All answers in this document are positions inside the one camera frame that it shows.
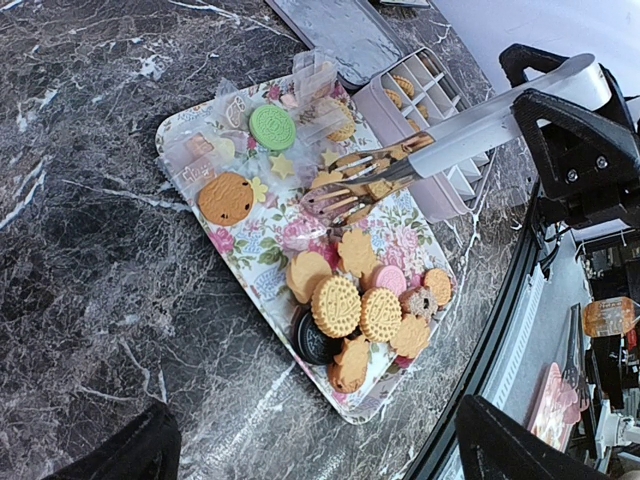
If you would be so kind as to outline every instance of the marble countertop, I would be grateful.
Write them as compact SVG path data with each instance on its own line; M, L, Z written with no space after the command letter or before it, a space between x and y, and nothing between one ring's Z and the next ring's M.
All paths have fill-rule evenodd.
M435 9L381 8L472 102L491 90ZM167 116L285 75L304 45L260 0L0 0L0 477L37 479L154 399L180 475L401 478L481 333L532 176L503 146L477 211L434 226L460 295L370 423L346 424L155 165Z

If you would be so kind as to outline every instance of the pink object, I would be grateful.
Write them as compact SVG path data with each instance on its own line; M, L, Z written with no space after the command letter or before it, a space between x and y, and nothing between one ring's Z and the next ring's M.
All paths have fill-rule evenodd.
M407 289L407 279L404 272L395 265L385 265L379 267L373 274L373 282L371 284L377 288L388 288L396 296Z

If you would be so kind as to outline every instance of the yellow star cookie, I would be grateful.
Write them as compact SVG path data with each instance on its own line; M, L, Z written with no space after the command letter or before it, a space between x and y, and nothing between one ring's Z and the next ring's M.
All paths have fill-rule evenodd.
M324 159L324 166L327 168L336 163L336 160L340 158L340 155L336 152L332 152L331 150L325 150L324 153L321 153L320 155Z
M251 180L251 188L253 188L253 199L256 202L262 203L267 200L267 192L269 191L269 187L267 187L259 177L253 177Z
M277 173L280 175L280 178L283 180L287 178L289 175L293 175L295 172L293 171L293 162L287 159L283 153L278 155L277 157L269 157L271 160L271 171L273 173Z

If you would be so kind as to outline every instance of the black cookie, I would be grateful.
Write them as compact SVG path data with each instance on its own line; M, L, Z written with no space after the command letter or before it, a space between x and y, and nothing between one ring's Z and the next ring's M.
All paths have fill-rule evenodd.
M342 339L327 337L316 326L311 310L296 315L293 327L293 346L305 362L312 365L328 365L334 355L342 351Z

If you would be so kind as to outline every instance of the tongs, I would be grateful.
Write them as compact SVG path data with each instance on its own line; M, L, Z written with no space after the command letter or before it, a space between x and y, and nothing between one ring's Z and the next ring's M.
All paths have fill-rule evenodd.
M390 147L346 155L329 167L346 178L310 190L302 206L330 227L366 217L386 197L418 180L522 135L511 106L535 89L596 110L611 98L591 54L567 59L555 70L478 104Z

